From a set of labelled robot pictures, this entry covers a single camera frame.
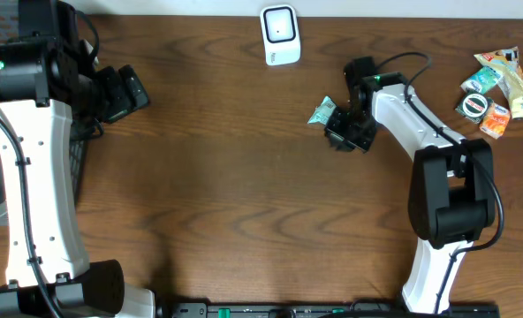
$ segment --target small plastic wrapper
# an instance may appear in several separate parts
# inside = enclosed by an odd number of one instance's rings
[[[456,107],[456,111],[463,117],[479,124],[483,115],[488,111],[492,101],[484,95],[475,92],[469,92]]]
[[[313,116],[308,119],[308,124],[320,123],[326,125],[335,108],[336,104],[330,99],[330,97],[325,96],[321,106],[317,107]]]
[[[519,65],[519,49],[500,49],[476,54],[475,58],[503,75],[498,85],[509,101],[511,116],[514,119],[523,118],[523,71]]]
[[[496,72],[491,67],[483,66],[476,74],[466,79],[460,87],[466,92],[474,91],[485,94],[497,85],[502,77],[502,73]]]
[[[481,122],[480,129],[482,132],[497,139],[503,136],[510,118],[511,113],[508,109],[493,102]]]

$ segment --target white wall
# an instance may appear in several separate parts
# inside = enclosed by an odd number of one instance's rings
[[[86,13],[256,16],[291,4],[303,17],[523,19],[523,0],[65,0]]]

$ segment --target yellow snack package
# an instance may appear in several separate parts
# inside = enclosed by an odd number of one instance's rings
[[[511,114],[508,109],[493,102],[491,106],[489,106],[483,121],[481,121],[480,129],[482,132],[497,139],[503,136],[505,127],[509,124],[510,117]]]
[[[509,101],[509,109],[514,119],[523,118],[523,71],[519,65],[519,49],[500,49],[476,54],[475,58],[484,66],[503,74],[498,83]]]

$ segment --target wooden table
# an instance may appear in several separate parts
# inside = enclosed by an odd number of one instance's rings
[[[307,120],[325,95],[347,104],[342,69],[352,58],[418,50],[434,58],[414,84],[421,99],[491,143],[506,207],[503,238],[466,257],[451,299],[495,301],[503,317],[523,317],[523,121],[495,141],[454,110],[459,84],[480,68],[474,53],[519,45],[523,67],[523,21],[303,18],[302,58],[281,67],[264,63],[257,18],[94,22],[102,65],[132,64],[153,105],[106,126],[88,149],[77,214],[93,261],[117,259],[128,282],[171,299],[396,297],[416,247],[411,161],[385,130],[367,154],[339,153]],[[422,63],[386,70],[411,75]],[[0,284],[7,234],[0,228]]]

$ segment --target package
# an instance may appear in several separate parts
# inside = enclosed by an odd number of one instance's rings
[[[509,124],[509,118],[511,118],[509,110],[493,102],[481,122],[480,129],[482,132],[497,139],[503,136],[505,128]]]
[[[458,104],[456,111],[474,123],[479,124],[485,113],[488,111],[491,102],[493,101],[486,98],[484,95],[476,92],[469,92]]]
[[[474,91],[480,94],[487,93],[493,88],[499,80],[503,77],[503,74],[496,72],[491,67],[483,66],[476,74],[470,76],[460,85],[466,92]]]
[[[511,116],[523,118],[523,71],[519,66],[519,49],[500,49],[476,54],[475,58],[484,66],[503,75],[498,85],[509,101]]]
[[[324,100],[321,103],[321,106],[317,107],[313,116],[308,119],[307,124],[316,124],[321,123],[326,125],[329,122],[330,115],[336,108],[336,104],[330,99],[330,97],[325,96]]]

